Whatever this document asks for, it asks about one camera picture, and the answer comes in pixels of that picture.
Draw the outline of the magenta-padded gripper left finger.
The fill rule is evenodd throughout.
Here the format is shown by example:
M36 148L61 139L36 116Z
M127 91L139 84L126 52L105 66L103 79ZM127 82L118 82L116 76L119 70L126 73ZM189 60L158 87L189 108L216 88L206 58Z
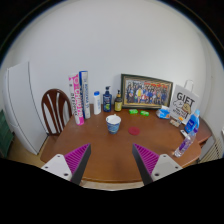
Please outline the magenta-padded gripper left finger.
M79 185L91 155L91 145L85 144L66 155L56 154L42 169Z

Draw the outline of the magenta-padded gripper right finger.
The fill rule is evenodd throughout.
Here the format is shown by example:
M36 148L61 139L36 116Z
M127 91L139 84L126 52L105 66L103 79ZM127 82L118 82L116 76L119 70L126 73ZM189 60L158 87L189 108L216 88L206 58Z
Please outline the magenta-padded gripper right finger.
M144 185L148 185L182 169L167 154L158 155L138 144L132 146L132 154Z

